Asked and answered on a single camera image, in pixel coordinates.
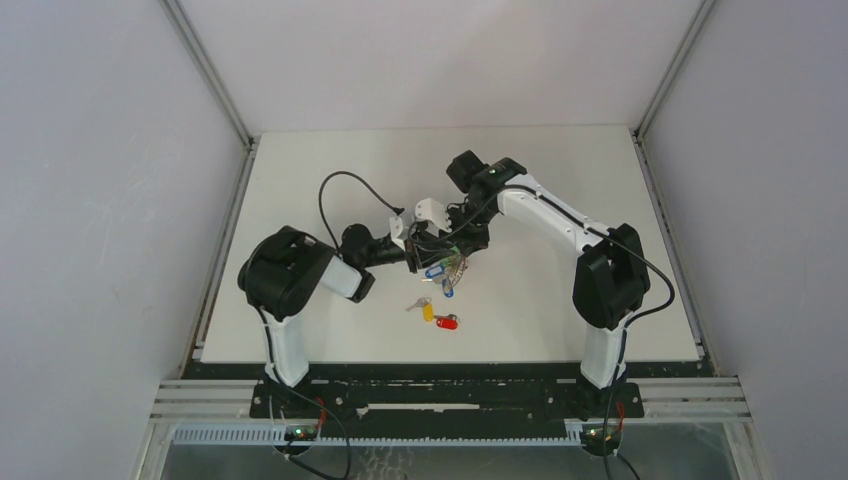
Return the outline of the large keyring with yellow handle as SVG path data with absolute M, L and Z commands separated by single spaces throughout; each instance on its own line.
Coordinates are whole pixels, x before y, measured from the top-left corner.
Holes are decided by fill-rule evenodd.
M 440 265 L 443 271 L 438 276 L 437 282 L 441 286 L 443 296 L 453 298 L 457 285 L 467 269 L 467 257 L 454 248 L 451 255 L 443 259 Z

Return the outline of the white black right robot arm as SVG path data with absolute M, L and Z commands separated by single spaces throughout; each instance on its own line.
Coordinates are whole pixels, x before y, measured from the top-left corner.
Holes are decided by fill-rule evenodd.
M 445 239 L 464 255 L 487 248 L 489 224 L 502 214 L 576 255 L 572 302 L 586 322 L 578 402 L 592 416 L 605 415 L 618 400 L 614 384 L 624 373 L 624 322 L 633 318 L 650 289 L 638 232 L 628 224 L 609 228 L 560 200 L 518 162 L 493 165 L 467 150 L 446 173 L 464 194 L 447 207 Z

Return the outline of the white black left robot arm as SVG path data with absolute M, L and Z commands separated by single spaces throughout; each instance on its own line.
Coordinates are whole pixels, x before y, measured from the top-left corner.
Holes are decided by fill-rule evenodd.
M 264 239 L 241 267 L 237 284 L 259 314 L 267 343 L 265 371 L 279 385 L 274 404 L 290 417 L 311 407 L 311 388 L 301 381 L 309 370 L 302 344 L 301 312 L 322 287 L 353 303 L 375 283 L 370 267 L 405 263 L 415 273 L 457 250 L 448 243 L 397 245 L 390 235 L 374 237 L 363 224 L 348 226 L 333 247 L 292 226 Z

